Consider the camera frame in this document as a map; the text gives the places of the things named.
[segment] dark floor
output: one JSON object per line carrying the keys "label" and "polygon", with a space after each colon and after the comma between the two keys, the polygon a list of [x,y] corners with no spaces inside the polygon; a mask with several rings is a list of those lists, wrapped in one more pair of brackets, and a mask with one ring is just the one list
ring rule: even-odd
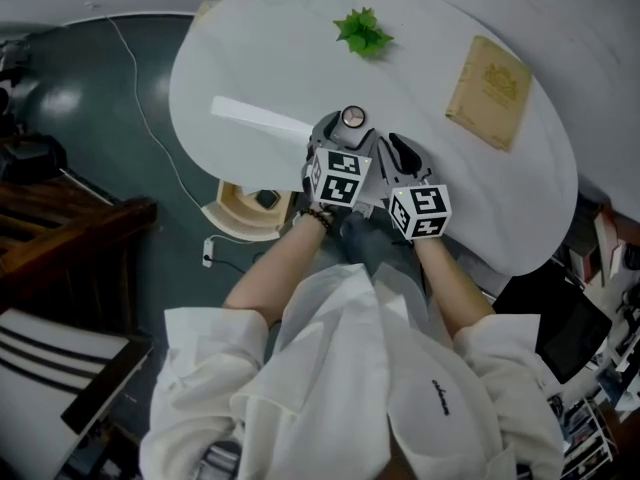
{"label": "dark floor", "polygon": [[[189,28],[183,17],[117,19],[138,59],[139,94],[149,125],[174,157],[196,200],[216,197],[218,181],[186,155],[171,125],[168,92],[173,61]],[[133,96],[133,65],[113,25],[94,21],[29,40],[30,74],[17,87],[18,118],[55,137],[69,166],[112,195],[158,201],[157,228],[138,255],[136,308],[141,328],[156,342],[152,357],[119,398],[114,413],[135,434],[148,426],[153,379],[166,350],[163,310],[216,306],[239,274],[201,264],[204,239],[218,233],[180,189],[164,152],[145,131]],[[216,257],[243,270],[270,244],[216,243]]]}

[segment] forearm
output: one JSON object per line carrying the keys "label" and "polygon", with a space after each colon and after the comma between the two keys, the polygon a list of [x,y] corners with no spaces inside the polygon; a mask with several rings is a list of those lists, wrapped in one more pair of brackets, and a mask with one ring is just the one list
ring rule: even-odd
{"label": "forearm", "polygon": [[317,219],[303,215],[238,281],[225,307],[258,311],[268,325],[280,320],[325,235]]}
{"label": "forearm", "polygon": [[458,267],[440,239],[416,240],[414,246],[452,338],[463,327],[494,314],[482,292]]}

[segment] white cube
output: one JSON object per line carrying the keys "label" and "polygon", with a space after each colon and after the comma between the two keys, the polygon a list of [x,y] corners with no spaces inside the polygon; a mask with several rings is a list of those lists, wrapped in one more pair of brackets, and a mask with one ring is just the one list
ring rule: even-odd
{"label": "white cube", "polygon": [[353,207],[367,177],[371,158],[316,149],[309,174],[313,200],[319,203]]}
{"label": "white cube", "polygon": [[395,188],[389,214],[407,240],[442,236],[451,218],[446,185]]}

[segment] round metal cap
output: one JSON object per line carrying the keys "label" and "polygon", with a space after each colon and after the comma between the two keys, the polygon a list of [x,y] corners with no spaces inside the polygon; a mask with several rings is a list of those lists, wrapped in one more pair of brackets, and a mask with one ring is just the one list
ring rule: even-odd
{"label": "round metal cap", "polygon": [[350,105],[342,111],[342,122],[349,128],[359,128],[364,123],[364,110]]}

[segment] bracelet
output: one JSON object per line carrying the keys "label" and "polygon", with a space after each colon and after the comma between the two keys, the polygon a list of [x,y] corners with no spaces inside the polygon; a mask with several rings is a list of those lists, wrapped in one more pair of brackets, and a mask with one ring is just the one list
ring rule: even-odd
{"label": "bracelet", "polygon": [[305,210],[300,211],[300,215],[304,215],[305,213],[307,215],[311,215],[314,219],[320,222],[320,224],[322,224],[327,231],[331,229],[331,223],[327,219],[325,219],[320,212],[312,210],[311,208],[306,208]]}

